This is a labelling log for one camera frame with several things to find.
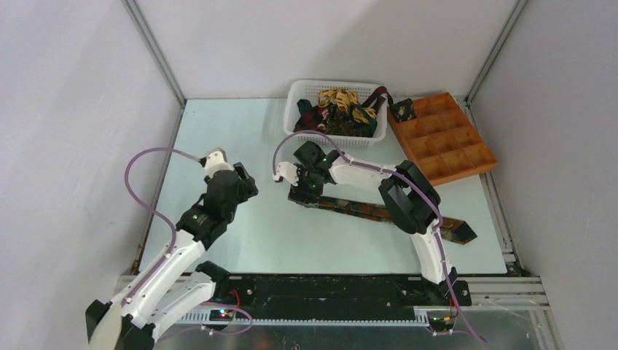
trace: orange compartment tray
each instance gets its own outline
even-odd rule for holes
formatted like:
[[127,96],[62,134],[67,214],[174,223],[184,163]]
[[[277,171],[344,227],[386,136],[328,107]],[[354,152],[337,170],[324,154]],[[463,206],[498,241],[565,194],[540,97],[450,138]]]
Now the orange compartment tray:
[[498,160],[449,93],[412,102],[416,119],[397,122],[388,110],[393,129],[408,160],[434,186],[485,173]]

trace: laundry basket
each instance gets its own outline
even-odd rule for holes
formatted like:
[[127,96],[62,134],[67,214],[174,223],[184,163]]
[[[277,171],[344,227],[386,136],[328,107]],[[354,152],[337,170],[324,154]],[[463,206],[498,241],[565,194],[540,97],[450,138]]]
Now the laundry basket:
[[[286,102],[286,110],[283,113],[283,131],[286,134],[294,132],[294,126],[298,119],[300,119],[300,112],[298,112],[297,102],[300,99],[309,100],[312,106],[318,103],[318,94],[322,90],[329,89],[348,89],[359,94],[359,102],[363,103],[376,88],[380,85],[376,84],[363,84],[359,82],[329,82],[325,80],[298,80],[292,84],[288,93],[288,100]],[[351,147],[369,147],[372,144],[384,139],[386,135],[386,110],[388,106],[386,103],[382,105],[376,120],[378,126],[375,129],[373,137],[357,137],[357,136],[337,136],[329,135],[339,146],[351,146]],[[325,138],[319,135],[312,134],[300,134],[299,139],[303,141],[313,141],[317,144],[330,144]]]

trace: white panel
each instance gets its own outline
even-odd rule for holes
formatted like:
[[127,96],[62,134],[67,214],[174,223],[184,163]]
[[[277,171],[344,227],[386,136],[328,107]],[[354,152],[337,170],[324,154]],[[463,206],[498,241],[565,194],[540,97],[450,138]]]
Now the white panel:
[[[178,106],[118,0],[3,1],[0,47],[0,349],[86,349],[146,224],[125,165]],[[162,160],[131,176],[146,201]]]
[[515,0],[140,1],[188,98],[284,97],[296,79],[465,95]]
[[615,349],[618,2],[532,1],[475,100],[566,349]]

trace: table surface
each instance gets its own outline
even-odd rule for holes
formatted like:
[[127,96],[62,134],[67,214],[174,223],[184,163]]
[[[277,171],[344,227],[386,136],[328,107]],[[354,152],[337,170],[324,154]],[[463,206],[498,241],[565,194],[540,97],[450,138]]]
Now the table surface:
[[[187,269],[210,260],[233,272],[246,273],[410,273],[421,266],[412,241],[395,225],[307,209],[287,200],[289,185],[272,178],[273,152],[283,139],[285,98],[189,100],[175,148],[198,157],[221,147],[229,163],[242,162],[255,178],[258,196],[239,205],[227,232]],[[294,161],[301,145],[290,140],[278,162]],[[323,147],[328,153],[332,148]],[[355,158],[399,164],[405,155],[390,128],[384,140],[369,148],[347,148]],[[157,210],[176,222],[206,191],[205,172],[174,155],[165,174]],[[496,228],[480,178],[472,176],[436,187],[446,217],[464,219],[478,238],[462,246],[445,242],[447,256],[459,273],[506,273]],[[327,185],[324,195],[381,203],[376,192],[347,185]],[[168,242],[169,227],[154,218],[140,269]]]

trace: purple cable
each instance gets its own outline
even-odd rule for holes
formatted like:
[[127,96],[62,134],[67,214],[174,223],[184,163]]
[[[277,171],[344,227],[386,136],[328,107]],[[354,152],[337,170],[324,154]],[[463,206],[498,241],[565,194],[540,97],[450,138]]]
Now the purple cable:
[[434,330],[431,327],[427,327],[425,328],[428,332],[430,333],[436,333],[436,335],[453,335],[453,334],[466,334],[466,335],[472,335],[474,336],[474,334],[472,334],[471,332],[468,332],[467,330],[454,330],[453,332],[449,332],[449,331],[443,331],[443,332],[436,332],[436,330]]
[[[431,210],[436,214],[436,217],[438,219],[438,222],[433,226],[432,231],[433,231],[434,236],[436,236],[436,240],[437,240],[437,243],[438,243],[438,249],[440,250],[440,257],[442,258],[442,270],[444,271],[444,274],[445,274],[445,279],[446,279],[446,284],[448,285],[448,290],[449,290],[451,295],[455,295],[455,291],[453,290],[453,284],[451,283],[450,278],[448,276],[448,272],[447,272],[448,268],[446,266],[446,252],[445,252],[445,249],[444,249],[444,244],[442,243],[441,235],[438,233],[438,228],[442,225],[442,222],[444,221],[444,219],[443,219],[442,215],[440,214],[440,211],[438,210],[437,206],[435,206],[429,200],[427,195],[425,195],[425,193],[423,193],[423,191],[421,191],[421,189],[418,188],[418,186],[416,184],[414,184],[414,182],[410,181],[407,177],[403,176],[402,174],[400,174],[400,173],[398,173],[396,171],[392,171],[390,169],[384,169],[384,168],[380,168],[379,166],[374,166],[372,164],[367,164],[367,163],[359,162],[359,161],[356,161],[356,160],[350,160],[350,158],[346,157],[345,153],[335,143],[335,140],[333,140],[330,137],[328,137],[327,135],[325,135],[325,134],[323,134],[323,133],[321,133],[319,131],[315,131],[315,130],[297,131],[295,133],[292,133],[292,134],[286,136],[286,138],[283,139],[283,141],[281,141],[281,143],[275,149],[275,154],[273,156],[273,175],[277,174],[277,171],[276,171],[276,169],[277,169],[277,154],[279,153],[279,150],[281,149],[283,144],[285,144],[288,140],[290,140],[292,137],[294,137],[294,136],[296,136],[298,134],[301,134],[301,133],[312,133],[312,134],[316,134],[316,135],[320,135],[320,136],[324,137],[326,140],[328,140],[333,145],[333,147],[335,147],[335,149],[339,153],[339,156],[341,158],[343,158],[343,160],[345,160],[346,162],[350,163],[352,166],[361,166],[363,168],[368,168],[368,169],[372,169],[374,171],[379,171],[379,172],[385,172],[387,174],[396,176],[397,178],[399,178],[403,182],[405,182],[408,186],[410,186],[410,188],[413,189],[414,192],[416,192],[423,199],[423,201],[425,201],[425,203],[427,203],[429,208],[431,208]],[[459,301],[457,300],[456,297],[453,297],[453,304],[455,305],[455,308],[459,312],[459,316],[461,316],[461,318],[463,319],[463,322],[468,327],[469,334],[474,336],[479,342],[486,344],[487,340],[485,340],[482,336],[480,336],[474,330],[474,328],[472,328],[472,325],[470,324],[470,322],[466,318],[466,315],[464,315],[464,312],[461,310],[461,306],[459,305]]]
[[[129,184],[129,172],[131,171],[131,167],[133,166],[133,164],[143,155],[146,155],[148,153],[153,153],[153,152],[172,152],[172,153],[176,153],[178,155],[182,155],[186,158],[189,158],[190,160],[193,160],[195,162],[200,162],[200,158],[195,157],[194,155],[190,155],[189,153],[185,153],[182,152],[180,150],[174,149],[174,148],[169,148],[169,147],[155,147],[155,148],[149,148],[149,149],[145,149],[141,152],[139,152],[138,154],[136,154],[133,158],[131,158],[131,160],[129,161],[129,164],[127,164],[127,168],[125,169],[125,186],[127,187],[127,191],[129,191],[129,194],[131,195],[131,197],[133,197],[133,199],[135,200],[135,202],[137,202],[137,204],[139,204],[140,206],[142,206],[143,208],[145,208],[149,213],[160,217],[161,219],[163,219],[163,221],[165,221],[166,224],[168,224],[168,226],[170,227],[171,231],[172,231],[172,237],[171,237],[171,241],[168,245],[168,248],[165,250],[165,253],[171,253],[173,250],[173,246],[176,243],[176,227],[174,227],[174,224],[172,223],[172,221],[170,221],[165,215],[161,214],[160,212],[158,212],[156,209],[152,208],[151,206],[149,206],[148,204],[146,204],[143,200],[141,200],[133,191],[133,189],[131,188],[131,185]],[[152,277],[152,275],[159,269],[159,267],[165,262],[165,255],[163,255],[158,261],[157,263],[154,264],[154,266],[152,267],[152,269],[150,269],[150,271],[148,271],[146,273],[146,275],[139,280],[139,282],[137,282],[137,284],[135,285],[135,287],[127,294],[126,297],[124,297],[122,299],[122,302],[120,303],[121,306],[125,306],[127,304],[127,299],[128,298],[132,298],[135,294],[137,294],[137,292],[139,292],[140,288],[143,287],[143,285],[150,279],[150,277]]]
[[242,308],[237,308],[235,306],[229,306],[229,305],[225,305],[225,304],[219,304],[219,303],[212,303],[212,302],[207,302],[207,303],[201,303],[200,305],[202,306],[215,306],[217,308],[224,308],[226,310],[234,310],[236,312],[240,312],[241,314],[245,315],[245,317],[249,320],[249,324],[247,325],[247,327],[244,327],[242,330],[236,330],[234,332],[222,332],[220,330],[213,330],[212,328],[208,328],[206,326],[191,326],[191,327],[185,327],[181,330],[178,330],[170,335],[166,335],[164,337],[159,338],[159,340],[157,341],[158,343],[160,343],[161,341],[166,341],[169,338],[175,337],[178,334],[182,334],[185,332],[189,332],[192,330],[202,330],[202,327],[205,327],[206,330],[208,330],[209,332],[215,333],[215,334],[222,334],[222,335],[237,335],[237,334],[241,334],[241,333],[245,333],[246,331],[248,331],[249,329],[251,329],[251,327],[253,327],[253,317],[251,317],[251,315],[249,314],[249,312],[244,311]]

